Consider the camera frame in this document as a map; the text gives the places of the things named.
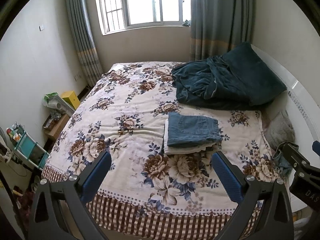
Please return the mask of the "teal storage shelf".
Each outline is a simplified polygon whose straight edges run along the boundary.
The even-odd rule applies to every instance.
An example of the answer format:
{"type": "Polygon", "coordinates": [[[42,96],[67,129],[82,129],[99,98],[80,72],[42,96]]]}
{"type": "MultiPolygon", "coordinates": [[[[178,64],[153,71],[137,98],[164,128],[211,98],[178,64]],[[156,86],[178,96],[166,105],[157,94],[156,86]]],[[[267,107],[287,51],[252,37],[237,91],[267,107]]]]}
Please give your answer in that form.
{"type": "Polygon", "coordinates": [[[14,145],[15,152],[42,171],[49,153],[21,125],[8,127],[6,133],[14,145]]]}

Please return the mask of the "grey-green curtain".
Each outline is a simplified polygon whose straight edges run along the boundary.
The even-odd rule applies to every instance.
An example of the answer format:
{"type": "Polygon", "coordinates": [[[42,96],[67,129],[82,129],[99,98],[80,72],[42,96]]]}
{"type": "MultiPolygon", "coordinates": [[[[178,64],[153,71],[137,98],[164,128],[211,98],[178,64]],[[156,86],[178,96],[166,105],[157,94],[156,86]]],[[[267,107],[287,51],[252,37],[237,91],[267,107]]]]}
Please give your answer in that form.
{"type": "Polygon", "coordinates": [[[190,60],[222,55],[249,42],[254,0],[191,0],[190,60]]]}
{"type": "Polygon", "coordinates": [[[85,79],[94,87],[103,74],[89,23],[86,0],[66,0],[67,14],[85,79]]]}

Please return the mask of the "green white bag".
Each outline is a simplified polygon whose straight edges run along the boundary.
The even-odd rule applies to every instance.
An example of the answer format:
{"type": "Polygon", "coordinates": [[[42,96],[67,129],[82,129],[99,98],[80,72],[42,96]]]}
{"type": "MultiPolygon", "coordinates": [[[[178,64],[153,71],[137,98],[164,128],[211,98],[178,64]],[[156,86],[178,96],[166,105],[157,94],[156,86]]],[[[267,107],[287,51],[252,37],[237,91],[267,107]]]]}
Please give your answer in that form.
{"type": "Polygon", "coordinates": [[[47,108],[54,109],[61,114],[67,114],[69,117],[71,117],[75,112],[75,109],[63,100],[57,92],[45,94],[43,98],[43,105],[47,108]]]}

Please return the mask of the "folded white cloth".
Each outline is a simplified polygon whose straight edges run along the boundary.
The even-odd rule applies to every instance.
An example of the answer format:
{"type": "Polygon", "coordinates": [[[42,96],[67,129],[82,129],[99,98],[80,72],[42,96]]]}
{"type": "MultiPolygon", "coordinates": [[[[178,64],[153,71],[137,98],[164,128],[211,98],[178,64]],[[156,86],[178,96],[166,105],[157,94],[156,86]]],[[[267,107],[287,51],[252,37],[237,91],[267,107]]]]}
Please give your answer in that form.
{"type": "Polygon", "coordinates": [[[207,144],[201,145],[201,146],[195,146],[195,147],[171,147],[168,145],[168,139],[169,139],[169,120],[166,119],[164,123],[164,136],[163,136],[163,150],[164,153],[167,155],[173,155],[173,154],[191,154],[191,153],[199,153],[201,151],[205,151],[208,147],[213,147],[216,145],[215,142],[209,142],[207,144]]]}

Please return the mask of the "floral bed blanket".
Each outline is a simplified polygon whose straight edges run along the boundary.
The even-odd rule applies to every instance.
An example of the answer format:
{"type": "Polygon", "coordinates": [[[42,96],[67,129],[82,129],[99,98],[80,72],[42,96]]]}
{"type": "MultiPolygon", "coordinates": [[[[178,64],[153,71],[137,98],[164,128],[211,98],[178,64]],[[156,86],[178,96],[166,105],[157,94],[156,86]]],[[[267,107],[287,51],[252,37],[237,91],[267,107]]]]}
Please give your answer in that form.
{"type": "Polygon", "coordinates": [[[259,111],[219,111],[178,103],[176,62],[119,63],[96,83],[59,135],[42,175],[51,182],[80,174],[105,148],[112,164],[88,204],[99,226],[149,239],[213,239],[236,208],[210,161],[222,151],[246,175],[279,177],[259,111]],[[170,112],[218,122],[213,149],[162,151],[170,112]]]}

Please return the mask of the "white bed headboard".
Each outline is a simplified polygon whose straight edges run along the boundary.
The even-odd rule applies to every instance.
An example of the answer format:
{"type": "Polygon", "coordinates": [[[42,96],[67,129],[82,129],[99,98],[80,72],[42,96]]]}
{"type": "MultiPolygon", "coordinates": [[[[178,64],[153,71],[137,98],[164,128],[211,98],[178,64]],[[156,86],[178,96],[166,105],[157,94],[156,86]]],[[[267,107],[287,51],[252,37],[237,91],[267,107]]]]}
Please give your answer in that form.
{"type": "Polygon", "coordinates": [[[319,106],[303,85],[285,67],[266,52],[252,46],[256,54],[281,79],[287,87],[267,107],[266,114],[273,119],[278,112],[285,109],[295,132],[295,144],[312,166],[319,167],[319,156],[313,152],[312,144],[319,141],[319,106]]]}

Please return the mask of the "yellow box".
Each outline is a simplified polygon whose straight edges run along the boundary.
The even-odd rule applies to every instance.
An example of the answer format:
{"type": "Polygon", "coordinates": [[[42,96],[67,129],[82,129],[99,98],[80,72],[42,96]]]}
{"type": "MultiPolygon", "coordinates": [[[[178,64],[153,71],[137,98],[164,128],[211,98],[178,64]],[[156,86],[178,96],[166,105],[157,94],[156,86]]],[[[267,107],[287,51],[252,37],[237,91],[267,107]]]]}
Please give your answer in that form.
{"type": "Polygon", "coordinates": [[[69,105],[71,105],[74,109],[77,109],[80,106],[80,100],[73,90],[63,92],[61,94],[61,98],[65,100],[65,102],[67,102],[69,105]]]}

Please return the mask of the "small dark grey garment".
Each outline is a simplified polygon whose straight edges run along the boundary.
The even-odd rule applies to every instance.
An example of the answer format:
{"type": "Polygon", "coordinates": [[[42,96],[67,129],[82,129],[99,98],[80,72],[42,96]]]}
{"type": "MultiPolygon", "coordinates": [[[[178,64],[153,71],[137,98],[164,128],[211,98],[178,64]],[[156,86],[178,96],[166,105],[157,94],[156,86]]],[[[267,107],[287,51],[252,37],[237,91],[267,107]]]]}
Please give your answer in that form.
{"type": "Polygon", "coordinates": [[[288,174],[292,171],[292,165],[285,159],[283,154],[284,145],[287,143],[282,142],[276,149],[272,160],[275,163],[277,169],[280,171],[281,178],[287,177],[288,174]]]}

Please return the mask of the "dark teal quilt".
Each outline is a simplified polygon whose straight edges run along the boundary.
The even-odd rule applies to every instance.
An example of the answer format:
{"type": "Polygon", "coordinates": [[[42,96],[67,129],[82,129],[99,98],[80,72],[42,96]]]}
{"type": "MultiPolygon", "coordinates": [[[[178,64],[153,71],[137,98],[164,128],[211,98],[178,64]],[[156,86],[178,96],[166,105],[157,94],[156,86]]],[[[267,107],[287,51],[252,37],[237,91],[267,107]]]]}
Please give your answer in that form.
{"type": "Polygon", "coordinates": [[[171,75],[178,102],[217,110],[261,109],[286,91],[249,42],[223,55],[177,66],[171,75]]]}

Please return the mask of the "bright window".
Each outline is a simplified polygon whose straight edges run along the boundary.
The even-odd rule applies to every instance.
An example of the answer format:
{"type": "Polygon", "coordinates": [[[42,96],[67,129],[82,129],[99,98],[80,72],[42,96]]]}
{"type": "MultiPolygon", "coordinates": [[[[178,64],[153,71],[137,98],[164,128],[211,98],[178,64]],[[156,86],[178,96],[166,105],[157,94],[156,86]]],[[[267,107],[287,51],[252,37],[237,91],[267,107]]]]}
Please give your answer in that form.
{"type": "Polygon", "coordinates": [[[188,27],[191,0],[95,0],[103,35],[159,26],[188,27]]]}

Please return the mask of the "right grey-green curtain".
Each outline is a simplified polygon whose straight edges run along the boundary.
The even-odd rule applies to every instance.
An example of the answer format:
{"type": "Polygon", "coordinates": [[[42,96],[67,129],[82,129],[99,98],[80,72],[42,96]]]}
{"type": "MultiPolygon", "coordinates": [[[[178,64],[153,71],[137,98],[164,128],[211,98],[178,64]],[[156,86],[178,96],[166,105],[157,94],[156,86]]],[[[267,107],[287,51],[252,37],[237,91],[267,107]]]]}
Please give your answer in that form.
{"type": "Polygon", "coordinates": [[[222,55],[249,42],[254,0],[191,0],[190,60],[222,55]]]}

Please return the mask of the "cardboard box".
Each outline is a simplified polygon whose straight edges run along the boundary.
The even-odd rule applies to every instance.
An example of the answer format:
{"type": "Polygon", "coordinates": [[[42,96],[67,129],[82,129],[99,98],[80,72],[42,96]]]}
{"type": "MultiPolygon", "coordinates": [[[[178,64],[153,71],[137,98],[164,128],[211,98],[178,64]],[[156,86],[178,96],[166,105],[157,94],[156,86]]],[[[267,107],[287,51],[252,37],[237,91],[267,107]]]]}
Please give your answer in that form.
{"type": "Polygon", "coordinates": [[[56,141],[56,140],[58,139],[60,133],[62,132],[62,130],[63,130],[64,127],[66,126],[66,124],[67,124],[68,121],[69,121],[69,116],[68,116],[67,114],[64,114],[64,115],[60,118],[60,120],[53,126],[53,128],[52,128],[50,131],[44,129],[44,130],[43,130],[43,131],[44,131],[44,134],[45,134],[48,138],[56,141]]]}

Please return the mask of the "blue denim jeans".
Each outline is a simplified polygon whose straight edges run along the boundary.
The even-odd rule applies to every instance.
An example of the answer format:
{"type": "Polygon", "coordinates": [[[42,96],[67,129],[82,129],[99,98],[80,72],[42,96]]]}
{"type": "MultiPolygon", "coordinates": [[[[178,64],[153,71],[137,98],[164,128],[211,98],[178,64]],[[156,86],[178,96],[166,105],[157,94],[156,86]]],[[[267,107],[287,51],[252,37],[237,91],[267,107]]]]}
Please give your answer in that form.
{"type": "Polygon", "coordinates": [[[168,140],[170,147],[196,147],[221,142],[222,138],[216,119],[202,115],[168,115],[168,140]]]}

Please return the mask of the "left grey-green curtain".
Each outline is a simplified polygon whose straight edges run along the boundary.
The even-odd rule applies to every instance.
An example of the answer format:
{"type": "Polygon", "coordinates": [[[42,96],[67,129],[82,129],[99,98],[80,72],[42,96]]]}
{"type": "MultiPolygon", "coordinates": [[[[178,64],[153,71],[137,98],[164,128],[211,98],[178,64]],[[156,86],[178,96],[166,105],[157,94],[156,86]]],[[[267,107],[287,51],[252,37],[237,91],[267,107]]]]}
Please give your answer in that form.
{"type": "Polygon", "coordinates": [[[94,87],[103,74],[89,23],[86,0],[66,0],[67,14],[85,79],[94,87]]]}

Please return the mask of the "grey pillow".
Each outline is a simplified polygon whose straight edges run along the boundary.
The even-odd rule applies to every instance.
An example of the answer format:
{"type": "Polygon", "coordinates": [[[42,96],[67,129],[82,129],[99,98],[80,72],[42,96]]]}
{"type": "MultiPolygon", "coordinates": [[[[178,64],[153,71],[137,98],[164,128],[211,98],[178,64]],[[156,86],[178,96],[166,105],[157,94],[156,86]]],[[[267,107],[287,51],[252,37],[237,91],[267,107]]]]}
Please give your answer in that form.
{"type": "Polygon", "coordinates": [[[295,142],[295,131],[285,109],[268,123],[264,135],[274,151],[284,142],[295,142]]]}

